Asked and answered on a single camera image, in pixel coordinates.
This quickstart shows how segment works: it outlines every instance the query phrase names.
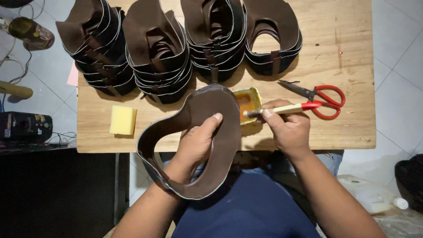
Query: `brush bristles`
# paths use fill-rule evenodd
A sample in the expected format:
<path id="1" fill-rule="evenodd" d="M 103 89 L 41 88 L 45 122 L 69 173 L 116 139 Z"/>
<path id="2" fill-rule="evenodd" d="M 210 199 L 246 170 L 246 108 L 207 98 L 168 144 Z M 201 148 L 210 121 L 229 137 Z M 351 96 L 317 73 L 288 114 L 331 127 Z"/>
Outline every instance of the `brush bristles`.
<path id="1" fill-rule="evenodd" d="M 255 117 L 258 117 L 260 115 L 260 110 L 244 111 L 242 113 L 242 115 L 244 115 L 244 117 L 248 117 L 248 118 L 255 118 Z"/>

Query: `navy blue shirt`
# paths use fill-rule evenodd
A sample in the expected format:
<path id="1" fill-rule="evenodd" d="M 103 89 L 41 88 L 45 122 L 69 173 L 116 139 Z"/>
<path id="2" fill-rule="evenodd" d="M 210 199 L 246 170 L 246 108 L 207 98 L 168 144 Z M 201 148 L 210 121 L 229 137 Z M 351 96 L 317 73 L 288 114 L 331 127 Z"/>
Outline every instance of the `navy blue shirt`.
<path id="1" fill-rule="evenodd" d="M 192 202 L 172 238 L 320 237 L 284 187 L 261 174 L 227 179 Z"/>

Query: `wooden table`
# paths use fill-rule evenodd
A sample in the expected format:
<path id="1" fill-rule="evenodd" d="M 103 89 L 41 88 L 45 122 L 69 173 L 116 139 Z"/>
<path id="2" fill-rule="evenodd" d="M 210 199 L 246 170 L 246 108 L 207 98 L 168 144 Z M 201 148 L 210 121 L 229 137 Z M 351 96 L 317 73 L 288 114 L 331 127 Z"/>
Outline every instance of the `wooden table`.
<path id="1" fill-rule="evenodd" d="M 109 0 L 126 12 L 134 0 Z M 277 79 L 301 81 L 302 87 L 330 84 L 343 90 L 346 103 L 340 116 L 333 121 L 311 118 L 312 149 L 370 149 L 376 146 L 376 121 L 373 78 L 373 39 L 370 0 L 287 0 L 292 6 L 304 38 L 303 48 L 291 66 L 276 76 L 257 75 L 246 62 L 223 85 L 231 90 L 254 86 L 263 102 L 282 98 L 293 103 L 306 99 L 281 87 Z M 174 10 L 183 24 L 179 0 L 162 0 L 163 10 Z M 270 52 L 269 38 L 255 43 L 258 52 Z M 207 82 L 194 73 L 185 96 L 171 105 L 158 105 L 148 98 L 140 100 L 136 89 L 124 97 L 110 97 L 92 87 L 79 75 L 77 149 L 79 152 L 135 152 L 135 143 L 150 123 L 173 115 L 185 97 Z M 334 99 L 339 96 L 328 93 Z M 136 108 L 137 119 L 133 136 L 109 134 L 112 105 Z M 176 151 L 180 133 L 168 135 L 157 144 L 156 152 Z M 273 135 L 267 125 L 248 125 L 242 129 L 240 150 L 273 150 Z"/>

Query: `cardboard tube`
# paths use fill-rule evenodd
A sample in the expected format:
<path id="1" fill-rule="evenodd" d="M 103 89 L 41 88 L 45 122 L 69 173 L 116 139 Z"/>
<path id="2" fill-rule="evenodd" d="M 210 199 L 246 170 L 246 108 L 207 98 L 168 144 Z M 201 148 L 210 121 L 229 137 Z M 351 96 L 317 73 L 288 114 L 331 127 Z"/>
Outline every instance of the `cardboard tube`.
<path id="1" fill-rule="evenodd" d="M 0 81 L 0 93 L 11 94 L 25 99 L 30 98 L 33 95 L 32 89 L 17 86 L 5 81 Z"/>

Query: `leather piece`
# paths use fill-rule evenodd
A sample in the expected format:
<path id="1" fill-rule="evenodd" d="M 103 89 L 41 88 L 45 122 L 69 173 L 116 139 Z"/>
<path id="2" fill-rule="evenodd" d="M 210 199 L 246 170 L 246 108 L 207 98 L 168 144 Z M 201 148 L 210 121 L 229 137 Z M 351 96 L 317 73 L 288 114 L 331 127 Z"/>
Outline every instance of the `leather piece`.
<path id="1" fill-rule="evenodd" d="M 164 13 L 159 0 L 138 0 L 128 10 L 124 33 L 130 39 L 125 55 L 138 88 L 159 104 L 177 102 L 188 88 L 192 64 L 174 12 Z"/>
<path id="2" fill-rule="evenodd" d="M 247 47 L 245 55 L 251 68 L 261 75 L 275 75 L 285 71 L 302 49 L 302 35 L 295 13 L 283 0 L 263 2 L 245 0 L 247 13 Z M 254 53 L 255 39 L 269 34 L 279 42 L 280 50 Z"/>
<path id="3" fill-rule="evenodd" d="M 247 22 L 239 0 L 181 0 L 191 59 L 212 83 L 229 79 L 244 57 Z"/>
<path id="4" fill-rule="evenodd" d="M 190 184 L 170 180 L 154 157 L 156 143 L 166 135 L 202 125 L 217 112 L 223 115 L 223 121 L 214 133 L 210 158 L 201 176 Z M 138 138 L 137 152 L 158 178 L 156 184 L 184 199 L 199 200 L 211 195 L 225 181 L 240 136 L 239 105 L 235 95 L 224 86 L 211 84 L 188 95 L 175 115 L 149 125 Z"/>
<path id="5" fill-rule="evenodd" d="M 96 3 L 102 6 L 100 18 L 95 16 L 98 9 L 89 8 Z M 59 32 L 62 32 L 63 47 L 75 59 L 75 66 L 84 75 L 87 84 L 110 96 L 125 95 L 136 86 L 133 71 L 125 57 L 124 18 L 125 13 L 120 8 L 111 8 L 106 0 L 76 0 L 68 19 L 56 22 Z M 82 27 L 79 31 L 87 33 L 83 35 L 82 45 L 67 37 L 68 29 L 63 28 L 77 24 Z M 70 52 L 68 46 L 77 48 L 76 52 Z"/>

